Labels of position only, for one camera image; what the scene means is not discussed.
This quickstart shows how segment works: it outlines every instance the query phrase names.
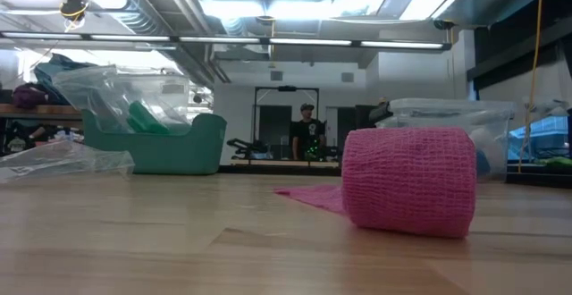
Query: man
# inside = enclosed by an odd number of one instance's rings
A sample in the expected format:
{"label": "man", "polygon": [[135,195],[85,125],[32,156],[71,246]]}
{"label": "man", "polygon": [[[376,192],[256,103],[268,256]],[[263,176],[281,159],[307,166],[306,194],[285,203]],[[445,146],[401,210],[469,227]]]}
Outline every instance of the man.
{"label": "man", "polygon": [[293,129],[292,154],[294,160],[309,161],[313,158],[308,155],[310,148],[325,146],[324,126],[320,121],[312,118],[313,105],[303,104],[300,107],[300,112],[302,113],[302,120],[295,123]]}

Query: doorway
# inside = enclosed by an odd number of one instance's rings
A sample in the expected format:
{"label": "doorway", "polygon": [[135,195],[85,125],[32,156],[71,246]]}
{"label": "doorway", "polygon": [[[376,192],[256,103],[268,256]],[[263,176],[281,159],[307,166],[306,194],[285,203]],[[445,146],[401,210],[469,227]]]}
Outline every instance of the doorway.
{"label": "doorway", "polygon": [[290,158],[292,106],[261,105],[258,139],[270,148],[274,160]]}
{"label": "doorway", "polygon": [[356,129],[356,108],[338,108],[338,149],[343,151],[350,131]]}

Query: cap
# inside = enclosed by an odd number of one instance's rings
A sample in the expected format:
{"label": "cap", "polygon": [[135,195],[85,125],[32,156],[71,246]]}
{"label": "cap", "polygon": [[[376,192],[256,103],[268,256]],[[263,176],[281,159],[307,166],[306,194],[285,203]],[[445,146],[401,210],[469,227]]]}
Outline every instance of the cap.
{"label": "cap", "polygon": [[306,111],[306,110],[308,110],[308,109],[309,109],[310,111],[314,111],[314,106],[311,105],[311,104],[306,104],[306,103],[304,103],[304,104],[302,104],[302,106],[300,107],[300,112],[301,112],[301,111]]}

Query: purple bag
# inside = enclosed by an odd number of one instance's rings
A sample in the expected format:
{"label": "purple bag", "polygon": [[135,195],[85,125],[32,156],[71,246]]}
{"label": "purple bag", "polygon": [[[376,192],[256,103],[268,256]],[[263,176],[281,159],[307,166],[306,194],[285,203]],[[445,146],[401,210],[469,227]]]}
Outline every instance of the purple bag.
{"label": "purple bag", "polygon": [[12,105],[18,108],[32,109],[43,104],[47,104],[47,93],[34,84],[20,85],[12,93]]}

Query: black t-shirt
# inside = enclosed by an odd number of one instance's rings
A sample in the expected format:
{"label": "black t-shirt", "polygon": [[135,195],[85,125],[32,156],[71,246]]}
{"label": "black t-shirt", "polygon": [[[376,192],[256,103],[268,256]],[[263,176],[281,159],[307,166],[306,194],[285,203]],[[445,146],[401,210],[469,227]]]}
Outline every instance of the black t-shirt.
{"label": "black t-shirt", "polygon": [[304,158],[304,151],[319,144],[320,135],[324,135],[324,126],[318,120],[300,121],[294,124],[294,138],[298,138],[298,157]]}

